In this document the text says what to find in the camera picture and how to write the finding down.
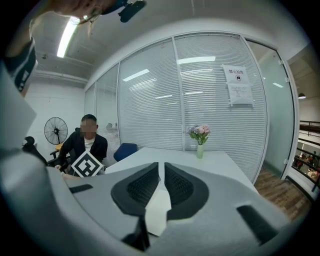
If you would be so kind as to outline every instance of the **white t-shirt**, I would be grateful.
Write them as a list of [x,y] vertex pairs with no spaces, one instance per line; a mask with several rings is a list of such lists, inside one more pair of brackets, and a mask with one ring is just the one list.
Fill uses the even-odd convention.
[[85,146],[85,150],[89,151],[91,150],[92,145],[95,142],[96,137],[92,138],[92,139],[86,139],[84,138],[84,146]]

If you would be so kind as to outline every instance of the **window blinds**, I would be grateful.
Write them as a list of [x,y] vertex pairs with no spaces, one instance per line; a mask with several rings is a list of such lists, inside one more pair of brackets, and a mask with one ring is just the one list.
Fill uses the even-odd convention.
[[97,133],[106,138],[108,149],[103,164],[115,164],[114,153],[120,146],[117,111],[117,79],[119,65],[112,67],[96,82]]
[[95,114],[95,87],[94,83],[91,87],[84,93],[84,115]]
[[181,150],[181,97],[172,40],[121,61],[118,83],[121,142]]
[[[209,125],[211,134],[204,150],[225,151],[253,181],[266,142],[267,107],[262,80],[249,49],[239,36],[225,34],[181,36],[175,38],[175,44],[178,59],[184,59],[178,62],[185,127]],[[199,57],[215,60],[199,61]],[[253,106],[230,107],[222,64],[246,67],[252,83]],[[185,150],[196,148],[196,140],[185,134]]]

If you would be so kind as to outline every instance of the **blue chair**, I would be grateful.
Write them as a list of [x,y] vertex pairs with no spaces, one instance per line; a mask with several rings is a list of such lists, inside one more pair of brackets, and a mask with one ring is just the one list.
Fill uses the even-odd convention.
[[119,162],[122,159],[127,158],[133,153],[137,152],[138,145],[133,143],[122,143],[121,146],[117,149],[117,151],[113,154],[114,159]]

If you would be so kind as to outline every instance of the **white table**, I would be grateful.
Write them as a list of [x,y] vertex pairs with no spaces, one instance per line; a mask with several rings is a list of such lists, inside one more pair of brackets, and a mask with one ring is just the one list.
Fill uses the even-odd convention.
[[226,176],[241,182],[251,190],[257,190],[236,163],[224,151],[205,151],[197,158],[196,151],[168,150],[144,147],[105,170],[106,174],[119,172],[147,163],[159,163],[161,182],[146,206],[145,220],[149,232],[159,236],[166,228],[167,211],[171,209],[169,193],[165,187],[165,162],[189,166],[213,174]]

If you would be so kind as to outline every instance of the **paper sign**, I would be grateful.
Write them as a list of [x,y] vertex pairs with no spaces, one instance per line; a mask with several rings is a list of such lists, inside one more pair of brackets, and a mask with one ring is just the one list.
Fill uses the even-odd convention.
[[103,166],[89,151],[84,151],[71,167],[80,177],[84,178],[97,175]]
[[230,104],[253,104],[251,86],[228,83]]
[[227,84],[250,84],[245,66],[222,65],[222,67]]

